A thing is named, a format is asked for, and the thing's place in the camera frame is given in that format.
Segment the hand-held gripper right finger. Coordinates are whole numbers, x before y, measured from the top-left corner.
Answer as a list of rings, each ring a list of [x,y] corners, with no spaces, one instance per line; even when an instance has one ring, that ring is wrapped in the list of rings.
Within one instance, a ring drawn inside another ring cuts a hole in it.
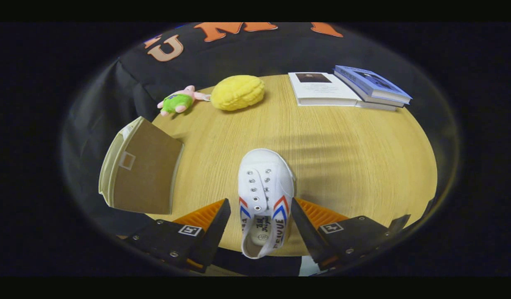
[[[321,270],[344,269],[373,257],[408,222],[404,215],[386,227],[367,216],[349,218],[303,199],[293,199],[291,212],[310,257]]]

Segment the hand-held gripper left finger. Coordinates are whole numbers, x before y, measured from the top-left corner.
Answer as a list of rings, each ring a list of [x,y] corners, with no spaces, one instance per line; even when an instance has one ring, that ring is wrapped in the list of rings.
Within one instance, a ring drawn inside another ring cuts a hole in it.
[[[141,253],[181,270],[206,272],[231,215],[228,199],[221,199],[176,220],[153,219],[125,238]]]

